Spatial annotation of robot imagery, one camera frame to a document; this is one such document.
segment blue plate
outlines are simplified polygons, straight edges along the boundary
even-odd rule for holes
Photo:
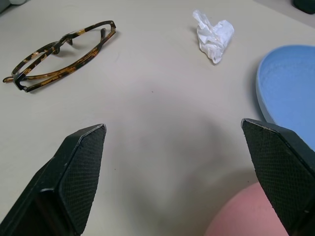
[[[261,61],[256,93],[267,122],[295,131],[315,150],[315,46],[283,46]]]

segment eyeglasses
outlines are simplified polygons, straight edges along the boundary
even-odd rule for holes
[[[85,54],[83,57],[78,59],[75,63],[54,71],[47,74],[41,74],[41,75],[34,75],[34,76],[27,76],[38,64],[40,64],[43,60],[45,60],[50,54],[58,54],[60,52],[60,47],[67,42],[69,45],[72,45],[72,40],[90,30],[93,30],[97,27],[103,26],[103,25],[110,25],[111,31],[110,33],[105,36],[105,28],[102,28],[100,31],[101,39],[100,42],[87,54]],[[72,74],[74,71],[81,68],[83,65],[91,61],[100,51],[103,44],[110,39],[114,34],[116,33],[116,26],[113,21],[103,21],[100,23],[97,23],[95,25],[92,25],[90,27],[87,27],[85,29],[79,30],[77,32],[68,33],[65,36],[63,36],[59,41],[49,43],[46,46],[38,49],[28,57],[26,57],[20,64],[18,64],[14,70],[12,71],[12,76],[4,78],[4,83],[10,83],[13,82],[19,90],[24,90],[25,92],[33,91],[34,89],[40,88],[44,85],[47,85],[55,80],[61,79],[69,74]],[[37,58],[32,64],[30,64],[23,72],[20,72],[20,69],[29,61],[32,59],[35,59],[39,56],[39,54],[43,53],[39,58]],[[45,81],[42,81],[38,84],[32,85],[32,86],[24,86],[21,84],[21,81],[31,81],[31,80],[37,80],[37,79],[44,79],[48,78]]]

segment white paper tissue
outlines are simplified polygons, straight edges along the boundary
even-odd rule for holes
[[[233,26],[226,20],[212,26],[207,16],[199,10],[195,10],[192,16],[198,21],[197,34],[200,50],[207,54],[214,64],[217,64],[234,34]]]

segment white table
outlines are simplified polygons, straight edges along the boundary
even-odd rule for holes
[[[199,50],[196,8],[235,28],[218,65]],[[67,135],[105,123],[84,235],[202,236],[220,207],[256,182],[240,123],[261,119],[259,61],[284,44],[315,44],[315,29],[252,0],[31,0],[0,17],[1,76],[104,20],[118,33],[72,75],[34,93],[0,84],[0,220]],[[84,39],[87,48],[66,47],[34,74],[69,64],[99,31]]]

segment pink object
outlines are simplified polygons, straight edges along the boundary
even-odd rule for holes
[[[243,189],[216,215],[205,236],[288,236],[259,183]]]

